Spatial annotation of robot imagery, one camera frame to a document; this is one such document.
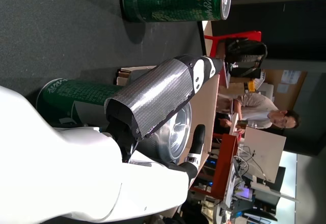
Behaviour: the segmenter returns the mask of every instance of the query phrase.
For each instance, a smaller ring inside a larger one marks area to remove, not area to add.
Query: white monitor back
[[[275,182],[285,140],[286,137],[284,136],[253,129],[251,127],[246,128],[244,146],[250,147],[252,154],[255,152],[253,159],[264,171],[268,182]],[[249,174],[265,179],[261,170],[253,160],[248,160],[248,164]]]

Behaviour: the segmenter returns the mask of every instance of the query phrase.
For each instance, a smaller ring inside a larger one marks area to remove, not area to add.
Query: white robot body
[[[0,223],[40,223],[60,215],[123,220],[186,199],[185,172],[169,170],[139,152],[134,164],[122,163],[113,138],[92,128],[57,132],[23,96],[3,87],[0,114]]]

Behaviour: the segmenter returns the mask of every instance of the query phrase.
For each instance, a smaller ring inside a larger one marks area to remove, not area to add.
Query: paper
[[[287,93],[287,91],[289,90],[289,84],[278,84],[277,86],[277,92],[278,93]]]
[[[286,83],[286,84],[296,84],[297,80],[299,79],[301,75],[301,71],[296,71],[296,70],[284,70],[281,83]]]

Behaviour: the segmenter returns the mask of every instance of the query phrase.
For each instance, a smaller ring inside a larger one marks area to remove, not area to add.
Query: gray carpet
[[[32,101],[55,78],[113,83],[117,68],[202,54],[196,22],[130,23],[119,0],[0,0],[0,86]]]

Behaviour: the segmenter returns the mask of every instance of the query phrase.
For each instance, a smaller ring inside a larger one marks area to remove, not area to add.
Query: black backpack
[[[248,74],[254,72],[261,66],[266,56],[267,47],[263,42],[248,40],[248,38],[228,38],[225,40],[226,63],[255,62],[251,68],[247,68],[246,72],[237,75],[237,77],[246,77]]]

